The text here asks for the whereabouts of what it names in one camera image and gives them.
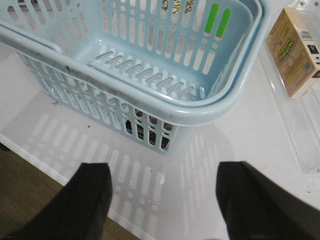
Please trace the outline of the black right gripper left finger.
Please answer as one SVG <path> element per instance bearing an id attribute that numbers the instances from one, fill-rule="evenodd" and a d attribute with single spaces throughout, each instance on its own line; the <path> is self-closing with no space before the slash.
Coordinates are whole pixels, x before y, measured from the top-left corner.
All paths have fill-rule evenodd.
<path id="1" fill-rule="evenodd" d="M 24 227 L 5 240 L 99 240 L 113 197 L 107 163 L 82 163 L 69 182 Z"/>

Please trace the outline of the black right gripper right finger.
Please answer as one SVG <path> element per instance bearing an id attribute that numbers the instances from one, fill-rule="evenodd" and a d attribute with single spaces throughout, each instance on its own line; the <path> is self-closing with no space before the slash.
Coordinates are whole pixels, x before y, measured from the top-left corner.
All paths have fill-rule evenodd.
<path id="1" fill-rule="evenodd" d="M 320 238 L 320 211 L 246 161 L 219 163 L 215 193 L 231 240 Z"/>

